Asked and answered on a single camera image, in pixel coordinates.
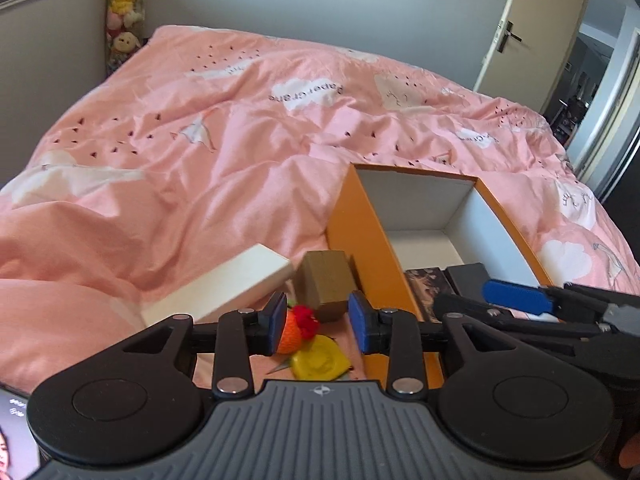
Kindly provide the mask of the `person right hand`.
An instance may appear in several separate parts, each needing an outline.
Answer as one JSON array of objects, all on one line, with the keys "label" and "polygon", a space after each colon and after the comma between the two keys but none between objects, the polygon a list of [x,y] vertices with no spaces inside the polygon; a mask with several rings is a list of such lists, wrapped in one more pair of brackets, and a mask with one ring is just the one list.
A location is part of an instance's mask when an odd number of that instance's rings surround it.
[{"label": "person right hand", "polygon": [[640,465],[640,434],[635,434],[623,446],[618,456],[618,463],[624,469],[632,469]]}]

